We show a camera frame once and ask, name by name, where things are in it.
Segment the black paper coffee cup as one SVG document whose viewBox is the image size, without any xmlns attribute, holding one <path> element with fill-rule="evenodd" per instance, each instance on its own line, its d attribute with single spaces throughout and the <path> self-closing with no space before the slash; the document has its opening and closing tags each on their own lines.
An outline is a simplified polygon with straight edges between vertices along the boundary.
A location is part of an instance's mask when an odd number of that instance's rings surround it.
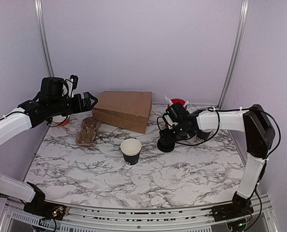
<svg viewBox="0 0 287 232">
<path fill-rule="evenodd" d="M 120 149 L 124 158 L 124 161 L 128 165 L 135 165 L 138 163 L 142 144 L 137 139 L 126 139 L 121 145 Z"/>
</svg>

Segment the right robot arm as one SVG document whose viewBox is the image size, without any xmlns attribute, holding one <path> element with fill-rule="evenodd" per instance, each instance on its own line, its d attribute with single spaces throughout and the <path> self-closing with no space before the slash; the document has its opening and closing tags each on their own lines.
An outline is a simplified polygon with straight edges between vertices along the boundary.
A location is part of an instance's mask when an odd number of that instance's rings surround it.
<svg viewBox="0 0 287 232">
<path fill-rule="evenodd" d="M 210 215 L 221 221 L 253 214 L 251 198 L 257 192 L 270 154 L 277 148 L 274 139 L 281 136 L 275 119 L 259 104 L 231 110 L 209 107 L 190 113 L 181 103 L 171 105 L 161 118 L 167 127 L 159 130 L 157 147 L 165 153 L 173 151 L 176 144 L 191 146 L 187 140 L 192 138 L 201 145 L 218 131 L 244 133 L 247 158 L 241 182 L 232 201 L 213 207 Z"/>
</svg>

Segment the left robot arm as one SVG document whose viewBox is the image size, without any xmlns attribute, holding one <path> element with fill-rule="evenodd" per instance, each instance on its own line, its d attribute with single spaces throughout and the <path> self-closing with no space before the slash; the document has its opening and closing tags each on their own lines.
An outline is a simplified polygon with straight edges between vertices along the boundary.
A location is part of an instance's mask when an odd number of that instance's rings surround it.
<svg viewBox="0 0 287 232">
<path fill-rule="evenodd" d="M 0 146 L 24 131 L 44 122 L 51 123 L 55 116 L 68 117 L 92 110 L 98 99 L 89 92 L 74 94 L 77 83 L 76 75 L 71 75 L 69 79 L 43 78 L 40 91 L 32 100 L 19 104 L 0 118 Z M 1 173 L 0 197 L 16 198 L 23 202 L 25 212 L 44 218 L 62 220 L 66 214 L 66 206 L 47 202 L 45 194 L 35 184 Z"/>
</svg>

